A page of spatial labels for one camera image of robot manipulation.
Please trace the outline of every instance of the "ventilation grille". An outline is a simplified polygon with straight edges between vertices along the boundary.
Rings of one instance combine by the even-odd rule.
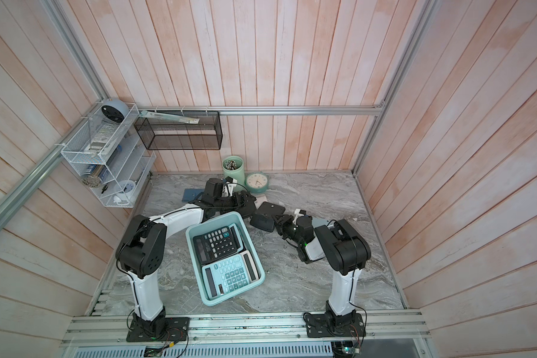
[[[166,349],[163,357],[176,357],[185,349],[183,342]],[[122,358],[143,357],[145,346],[141,347],[90,347],[79,348],[74,358]],[[330,342],[271,342],[234,344],[189,345],[183,357],[331,357]]]
[[[74,358],[126,358],[143,357],[145,346],[129,347],[86,347],[79,348]]]

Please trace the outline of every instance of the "wooden wall panel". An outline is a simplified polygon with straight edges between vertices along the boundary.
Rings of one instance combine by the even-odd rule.
[[[102,81],[125,101],[372,105],[385,96],[425,1],[61,4]],[[249,171],[351,169],[367,118],[231,116],[222,123],[220,151],[161,151],[158,171],[218,171],[230,154],[243,157]]]
[[[435,16],[358,180],[439,355],[534,357],[537,0]]]
[[[138,27],[123,30],[140,41]],[[119,46],[112,42],[113,51],[128,51]],[[143,56],[132,61],[150,65]],[[0,199],[97,100],[42,3],[0,1]],[[55,352],[71,317],[85,313],[127,216],[104,208],[65,165],[54,170],[0,232],[0,355]]]

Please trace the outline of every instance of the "black mesh basket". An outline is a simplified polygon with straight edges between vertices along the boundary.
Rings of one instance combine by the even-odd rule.
[[[149,150],[221,148],[223,131],[219,112],[212,111],[154,111],[199,118],[199,124],[184,124],[157,118],[137,118],[135,129]]]

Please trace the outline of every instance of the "black calculator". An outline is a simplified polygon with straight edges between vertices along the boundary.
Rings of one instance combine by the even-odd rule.
[[[237,236],[236,225],[221,227],[210,233],[193,237],[195,250],[201,265],[206,265],[242,250],[242,241]]]

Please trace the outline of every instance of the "calculator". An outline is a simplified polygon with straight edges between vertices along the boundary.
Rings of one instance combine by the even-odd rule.
[[[219,260],[201,268],[205,290],[209,299],[214,299],[220,295],[233,292],[249,285],[256,277],[251,279],[251,262],[245,262],[243,256],[249,256],[248,250],[241,254],[235,254],[224,260]]]
[[[236,224],[224,226],[204,235],[193,237],[201,265],[229,257],[243,250],[243,241]]]

